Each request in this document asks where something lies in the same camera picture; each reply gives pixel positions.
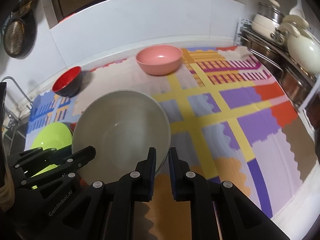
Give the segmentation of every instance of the white ladle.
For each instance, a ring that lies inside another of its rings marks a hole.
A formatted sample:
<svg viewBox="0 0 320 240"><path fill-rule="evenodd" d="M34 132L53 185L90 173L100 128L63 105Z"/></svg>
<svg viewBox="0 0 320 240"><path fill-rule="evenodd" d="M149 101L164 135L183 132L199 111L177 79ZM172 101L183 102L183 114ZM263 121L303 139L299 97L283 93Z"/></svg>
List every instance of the white ladle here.
<svg viewBox="0 0 320 240"><path fill-rule="evenodd" d="M303 19L305 18L304 17L304 12L303 12L303 9L302 9L301 0L297 0L297 5L290 10L289 14L290 15L292 15L292 14L298 15Z"/></svg>

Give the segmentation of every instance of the pink bowl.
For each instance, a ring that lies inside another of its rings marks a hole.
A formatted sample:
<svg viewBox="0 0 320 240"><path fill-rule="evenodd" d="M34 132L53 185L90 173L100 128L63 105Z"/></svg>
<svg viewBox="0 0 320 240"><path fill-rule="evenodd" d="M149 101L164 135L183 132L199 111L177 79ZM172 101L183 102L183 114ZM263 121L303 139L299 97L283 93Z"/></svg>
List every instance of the pink bowl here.
<svg viewBox="0 0 320 240"><path fill-rule="evenodd" d="M144 72L162 76L176 71L181 66L182 51L170 45L155 45L140 51L136 60Z"/></svg>

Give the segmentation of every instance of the pan handle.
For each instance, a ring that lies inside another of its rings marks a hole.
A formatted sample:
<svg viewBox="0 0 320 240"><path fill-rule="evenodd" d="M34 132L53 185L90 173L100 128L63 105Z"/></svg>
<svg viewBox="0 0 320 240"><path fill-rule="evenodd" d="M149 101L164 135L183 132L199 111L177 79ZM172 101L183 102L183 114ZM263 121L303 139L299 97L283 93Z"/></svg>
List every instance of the pan handle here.
<svg viewBox="0 0 320 240"><path fill-rule="evenodd" d="M240 34L239 34L239 37L240 37L241 39L243 39L243 40L245 40L245 41L247 41L247 42L250 43L250 48L248 48L248 51L250 51L252 54L254 54L254 55L256 55L256 56L258 56L258 57L266 60L266 61L269 62L271 65L273 65L274 67L276 67L277 69L279 69L279 70L281 71L281 78L283 77L284 71L283 71L283 69L282 69L277 63L275 63L273 60L267 58L266 56L262 55L261 53L255 51L254 49L251 49L252 43L251 43L251 41L249 41L247 38L245 38L244 36L242 36L242 35L240 35Z"/></svg>

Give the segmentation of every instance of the white bowl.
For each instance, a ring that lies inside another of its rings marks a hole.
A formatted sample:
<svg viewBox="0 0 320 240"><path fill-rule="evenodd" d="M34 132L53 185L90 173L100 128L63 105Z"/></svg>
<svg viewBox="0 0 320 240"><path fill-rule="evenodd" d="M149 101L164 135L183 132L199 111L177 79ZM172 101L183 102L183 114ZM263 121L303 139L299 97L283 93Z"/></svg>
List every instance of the white bowl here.
<svg viewBox="0 0 320 240"><path fill-rule="evenodd" d="M79 170L89 185L110 183L134 171L156 148L156 171L170 147L168 117L153 98L133 90L118 90L95 100L81 115L73 133L72 153L89 145L95 158Z"/></svg>

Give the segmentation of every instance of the bowl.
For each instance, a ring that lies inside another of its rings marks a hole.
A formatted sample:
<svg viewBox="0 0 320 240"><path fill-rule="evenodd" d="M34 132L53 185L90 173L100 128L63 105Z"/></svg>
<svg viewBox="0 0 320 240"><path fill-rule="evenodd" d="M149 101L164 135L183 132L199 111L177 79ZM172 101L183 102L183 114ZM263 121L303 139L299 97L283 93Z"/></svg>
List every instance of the bowl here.
<svg viewBox="0 0 320 240"><path fill-rule="evenodd" d="M89 145L95 158L79 173L87 184L110 183L134 171L156 148L156 174L167 158L171 141L168 118L153 98L133 90L118 90L94 101L80 116L72 153Z"/></svg>
<svg viewBox="0 0 320 240"><path fill-rule="evenodd" d="M42 147L42 149L56 148L62 149L72 143L72 133L68 126L61 122L53 122L44 127L34 139L31 148ZM39 171L36 175L56 168L57 165L51 164Z"/></svg>
<svg viewBox="0 0 320 240"><path fill-rule="evenodd" d="M162 76L176 71L181 66L182 51L170 45L155 45L140 51L136 60L147 74Z"/></svg>
<svg viewBox="0 0 320 240"><path fill-rule="evenodd" d="M73 67L63 73L52 86L52 91L62 97L75 96L82 84L81 67Z"/></svg>

